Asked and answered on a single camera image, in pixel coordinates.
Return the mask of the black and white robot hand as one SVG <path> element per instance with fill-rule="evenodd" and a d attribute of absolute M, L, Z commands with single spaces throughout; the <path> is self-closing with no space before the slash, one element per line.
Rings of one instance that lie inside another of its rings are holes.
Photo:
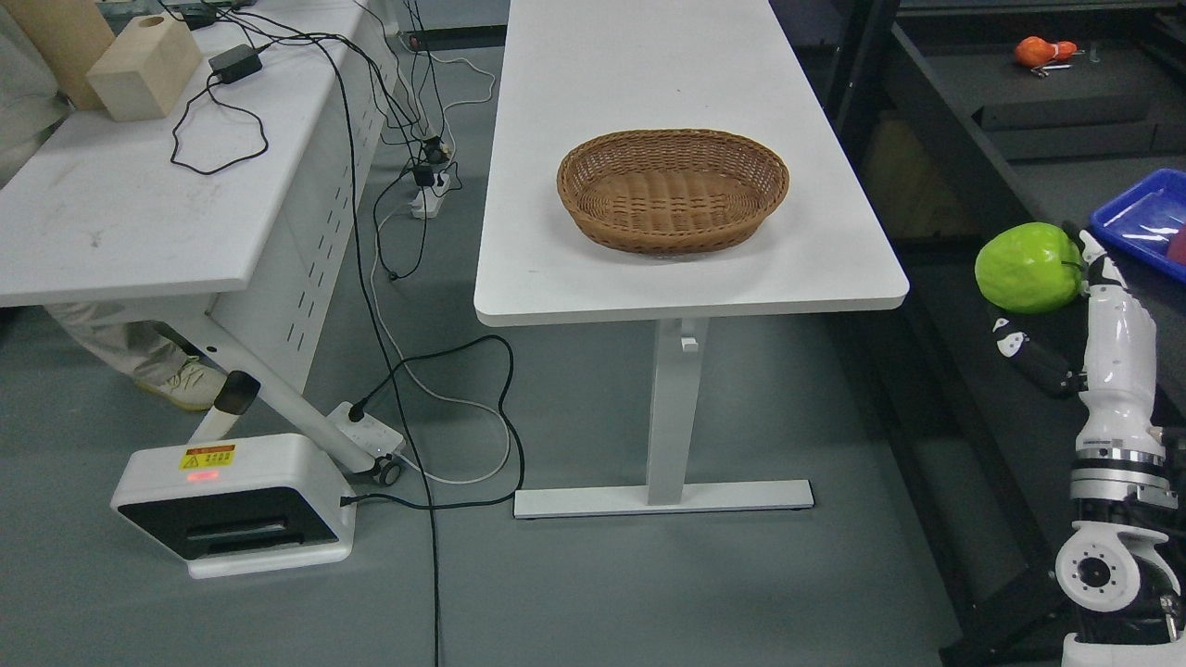
<path fill-rule="evenodd" d="M 1039 345 L 999 315 L 991 325 L 997 350 L 1046 396 L 1079 394 L 1091 412 L 1112 409 L 1150 423 L 1156 389 L 1156 325 L 1131 294 L 1112 258 L 1090 231 L 1076 231 L 1085 263 L 1086 347 L 1080 369 Z"/>

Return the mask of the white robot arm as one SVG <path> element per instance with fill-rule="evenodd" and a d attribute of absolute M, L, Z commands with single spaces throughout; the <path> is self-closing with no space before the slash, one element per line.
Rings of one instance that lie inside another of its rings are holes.
<path fill-rule="evenodd" d="M 1179 497 L 1150 409 L 1085 398 L 1071 497 L 1079 516 L 1056 553 L 1054 577 L 1079 617 L 1064 666 L 1181 666 L 1182 582 L 1162 553 Z"/>

